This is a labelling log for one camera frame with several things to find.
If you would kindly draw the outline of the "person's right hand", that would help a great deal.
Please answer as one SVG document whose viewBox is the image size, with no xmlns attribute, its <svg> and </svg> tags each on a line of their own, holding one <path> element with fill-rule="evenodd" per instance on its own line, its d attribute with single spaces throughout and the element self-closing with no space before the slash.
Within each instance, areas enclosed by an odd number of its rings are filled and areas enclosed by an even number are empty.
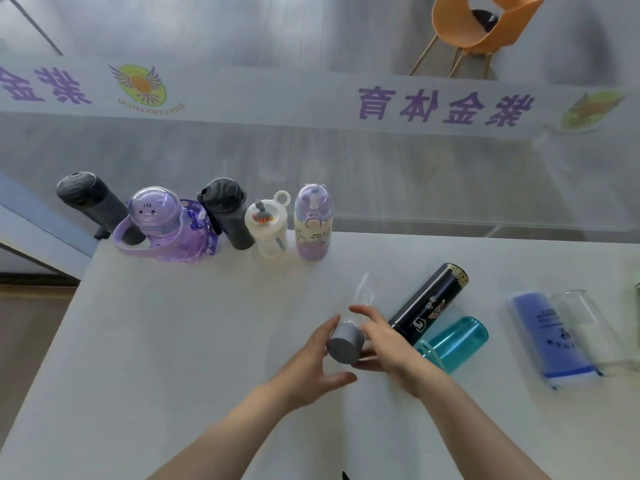
<svg viewBox="0 0 640 480">
<path fill-rule="evenodd" d="M 420 380 L 425 360 L 391 328 L 386 318 L 373 306 L 352 305 L 350 311 L 367 318 L 360 329 L 370 341 L 385 366 L 385 373 L 409 395 L 420 398 Z"/>
</svg>

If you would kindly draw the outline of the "person's left hand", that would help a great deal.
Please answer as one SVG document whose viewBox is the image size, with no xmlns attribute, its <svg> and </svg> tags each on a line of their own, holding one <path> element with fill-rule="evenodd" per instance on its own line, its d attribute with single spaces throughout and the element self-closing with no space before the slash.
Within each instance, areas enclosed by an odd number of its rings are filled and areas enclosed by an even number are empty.
<svg viewBox="0 0 640 480">
<path fill-rule="evenodd" d="M 281 396 L 287 413 L 311 405 L 330 393 L 320 390 L 320 377 L 326 374 L 323 368 L 326 345 L 339 319 L 340 315 L 334 315 L 320 325 L 305 345 L 268 382 Z"/>
</svg>

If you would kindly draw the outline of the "clear bottle with grey cap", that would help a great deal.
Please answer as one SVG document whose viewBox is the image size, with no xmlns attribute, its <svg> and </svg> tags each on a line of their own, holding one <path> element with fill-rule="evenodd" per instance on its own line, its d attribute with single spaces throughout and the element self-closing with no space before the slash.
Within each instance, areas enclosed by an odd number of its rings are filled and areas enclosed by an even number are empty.
<svg viewBox="0 0 640 480">
<path fill-rule="evenodd" d="M 337 362 L 352 365 L 360 359 L 366 341 L 360 329 L 365 316 L 350 311 L 352 305 L 372 306 L 377 291 L 376 279 L 371 273 L 365 273 L 355 288 L 353 295 L 347 300 L 347 307 L 340 315 L 340 321 L 333 329 L 327 341 L 328 354 Z"/>
</svg>

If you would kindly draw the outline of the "person's left forearm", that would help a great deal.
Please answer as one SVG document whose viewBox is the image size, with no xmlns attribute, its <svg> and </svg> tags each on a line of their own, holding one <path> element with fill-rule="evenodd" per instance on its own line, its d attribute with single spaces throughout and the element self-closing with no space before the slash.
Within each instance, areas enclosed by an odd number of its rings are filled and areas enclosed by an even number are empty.
<svg viewBox="0 0 640 480">
<path fill-rule="evenodd" d="M 290 391 L 270 381 L 208 426 L 147 480 L 241 480 L 268 436 L 290 411 Z"/>
</svg>

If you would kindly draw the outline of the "person's right forearm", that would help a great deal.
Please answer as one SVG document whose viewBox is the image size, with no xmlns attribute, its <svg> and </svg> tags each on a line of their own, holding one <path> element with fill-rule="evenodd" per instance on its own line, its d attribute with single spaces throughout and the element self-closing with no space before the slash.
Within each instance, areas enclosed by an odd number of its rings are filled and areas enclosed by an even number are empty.
<svg viewBox="0 0 640 480">
<path fill-rule="evenodd" d="M 551 480 L 450 376 L 430 372 L 416 382 L 464 480 Z"/>
</svg>

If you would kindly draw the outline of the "black bottle with gold print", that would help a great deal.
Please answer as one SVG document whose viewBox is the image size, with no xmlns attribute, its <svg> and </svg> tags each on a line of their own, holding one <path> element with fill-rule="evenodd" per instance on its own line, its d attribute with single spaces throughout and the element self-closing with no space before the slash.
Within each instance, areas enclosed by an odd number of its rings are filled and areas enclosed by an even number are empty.
<svg viewBox="0 0 640 480">
<path fill-rule="evenodd" d="M 460 266 L 444 263 L 388 320 L 389 325 L 411 346 L 416 345 L 468 282 Z"/>
</svg>

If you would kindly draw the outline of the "teal transparent bottle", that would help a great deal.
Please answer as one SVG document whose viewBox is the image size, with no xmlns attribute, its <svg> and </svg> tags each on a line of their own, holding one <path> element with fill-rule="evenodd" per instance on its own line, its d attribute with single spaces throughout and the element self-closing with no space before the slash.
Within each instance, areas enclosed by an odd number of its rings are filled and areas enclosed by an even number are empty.
<svg viewBox="0 0 640 480">
<path fill-rule="evenodd" d="M 464 316 L 431 339 L 421 338 L 414 349 L 444 373 L 451 375 L 489 340 L 486 327 L 475 317 Z"/>
</svg>

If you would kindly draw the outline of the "purple white bottle, clear dome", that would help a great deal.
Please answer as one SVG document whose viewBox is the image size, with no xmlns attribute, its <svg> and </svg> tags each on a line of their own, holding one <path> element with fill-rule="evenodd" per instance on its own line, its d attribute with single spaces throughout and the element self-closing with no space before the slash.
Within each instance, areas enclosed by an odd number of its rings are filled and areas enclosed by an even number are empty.
<svg viewBox="0 0 640 480">
<path fill-rule="evenodd" d="M 329 250 L 334 202 L 321 184 L 307 184 L 294 202 L 294 236 L 300 257 L 320 260 Z"/>
</svg>

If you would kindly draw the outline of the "blue bottle with white print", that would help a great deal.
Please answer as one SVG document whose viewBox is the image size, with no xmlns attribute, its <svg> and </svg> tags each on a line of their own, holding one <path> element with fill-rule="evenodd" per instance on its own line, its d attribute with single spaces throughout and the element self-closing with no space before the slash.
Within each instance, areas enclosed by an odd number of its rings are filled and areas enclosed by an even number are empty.
<svg viewBox="0 0 640 480">
<path fill-rule="evenodd" d="M 524 292 L 509 302 L 526 349 L 551 388 L 588 383 L 601 377 L 546 295 Z"/>
</svg>

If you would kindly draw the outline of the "black sport bottle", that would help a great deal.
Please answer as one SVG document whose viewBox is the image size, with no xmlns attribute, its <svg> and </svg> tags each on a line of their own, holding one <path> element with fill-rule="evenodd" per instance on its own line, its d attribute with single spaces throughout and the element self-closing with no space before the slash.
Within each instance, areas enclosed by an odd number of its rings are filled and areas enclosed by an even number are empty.
<svg viewBox="0 0 640 480">
<path fill-rule="evenodd" d="M 234 249 L 247 250 L 254 245 L 244 221 L 246 193 L 237 181 L 217 178 L 198 193 L 197 201 L 203 206 L 213 231 L 217 235 L 224 233 Z"/>
</svg>

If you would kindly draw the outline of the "clear glass bottle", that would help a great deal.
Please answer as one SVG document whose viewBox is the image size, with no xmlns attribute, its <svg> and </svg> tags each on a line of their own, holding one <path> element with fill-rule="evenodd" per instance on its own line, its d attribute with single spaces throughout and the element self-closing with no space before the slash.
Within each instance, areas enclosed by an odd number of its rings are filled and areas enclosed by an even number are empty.
<svg viewBox="0 0 640 480">
<path fill-rule="evenodd" d="M 599 374 L 640 373 L 640 353 L 624 343 L 587 290 L 558 292 L 551 295 L 550 302 Z"/>
</svg>

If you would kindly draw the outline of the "white banner with purple print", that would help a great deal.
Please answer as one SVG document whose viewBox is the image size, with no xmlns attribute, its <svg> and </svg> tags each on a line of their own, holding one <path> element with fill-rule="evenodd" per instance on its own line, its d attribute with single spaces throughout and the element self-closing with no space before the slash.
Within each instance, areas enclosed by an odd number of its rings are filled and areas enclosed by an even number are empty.
<svg viewBox="0 0 640 480">
<path fill-rule="evenodd" d="M 640 139 L 640 90 L 0 54 L 0 112 L 402 134 Z"/>
</svg>

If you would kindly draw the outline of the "dark grey flask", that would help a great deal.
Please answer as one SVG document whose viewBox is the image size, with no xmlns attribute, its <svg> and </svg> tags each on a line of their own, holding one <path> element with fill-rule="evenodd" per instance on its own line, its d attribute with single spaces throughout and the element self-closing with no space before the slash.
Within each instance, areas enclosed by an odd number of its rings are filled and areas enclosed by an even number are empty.
<svg viewBox="0 0 640 480">
<path fill-rule="evenodd" d="M 107 239 L 129 216 L 126 204 L 91 172 L 80 171 L 64 177 L 56 186 L 56 195 L 98 225 L 94 236 L 97 240 Z"/>
</svg>

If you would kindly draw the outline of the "orange chair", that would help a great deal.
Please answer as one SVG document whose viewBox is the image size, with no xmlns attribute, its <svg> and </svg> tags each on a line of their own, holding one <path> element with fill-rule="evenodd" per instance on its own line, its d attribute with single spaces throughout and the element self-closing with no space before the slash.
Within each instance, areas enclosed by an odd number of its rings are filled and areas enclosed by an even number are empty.
<svg viewBox="0 0 640 480">
<path fill-rule="evenodd" d="M 456 49 L 448 78 L 453 78 L 462 61 L 469 55 L 482 54 L 483 79 L 487 79 L 492 56 L 516 43 L 545 0 L 491 0 L 501 8 L 497 23 L 486 31 L 472 13 L 468 0 L 436 0 L 431 13 L 435 36 L 410 72 L 414 75 L 437 41 Z"/>
</svg>

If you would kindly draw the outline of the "black object on chair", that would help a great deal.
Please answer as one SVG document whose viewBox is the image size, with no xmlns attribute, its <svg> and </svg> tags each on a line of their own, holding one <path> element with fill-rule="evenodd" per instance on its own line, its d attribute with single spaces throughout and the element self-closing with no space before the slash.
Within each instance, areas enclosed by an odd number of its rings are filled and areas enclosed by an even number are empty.
<svg viewBox="0 0 640 480">
<path fill-rule="evenodd" d="M 472 9 L 475 20 L 486 33 L 491 32 L 499 21 L 499 16 L 485 9 Z"/>
</svg>

